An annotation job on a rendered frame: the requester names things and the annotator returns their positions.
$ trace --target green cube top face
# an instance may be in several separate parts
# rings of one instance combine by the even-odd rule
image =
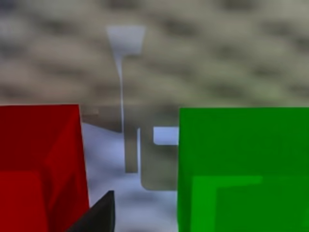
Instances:
[[[309,109],[182,108],[179,150],[195,175],[307,175]]]
[[[308,108],[180,110],[180,232],[309,232]]]

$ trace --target brown textured surface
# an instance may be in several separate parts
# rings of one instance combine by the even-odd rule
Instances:
[[[169,115],[166,104],[308,106],[306,0],[21,0],[16,7],[2,2],[1,104],[76,102],[90,111],[119,105],[105,27],[133,24],[147,32],[142,56],[123,64],[126,102],[152,110],[132,110],[126,118],[132,127],[148,126],[152,117],[161,124]],[[85,121],[99,115],[83,114]],[[115,115],[91,120],[118,130]],[[142,155],[157,168],[144,166],[147,176],[159,176],[160,169],[160,179],[168,182],[172,175],[173,181],[168,167],[175,162],[152,148],[149,153]],[[157,187],[169,188],[160,179]]]

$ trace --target green cube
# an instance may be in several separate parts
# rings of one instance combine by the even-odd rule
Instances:
[[[308,108],[180,109],[179,232],[309,232]]]

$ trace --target red cube top face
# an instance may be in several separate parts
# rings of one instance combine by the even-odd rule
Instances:
[[[35,170],[78,105],[0,107],[0,170]]]

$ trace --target bright red square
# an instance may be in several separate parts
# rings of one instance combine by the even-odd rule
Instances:
[[[89,209],[80,124],[78,105],[0,107],[0,231],[63,232]]]

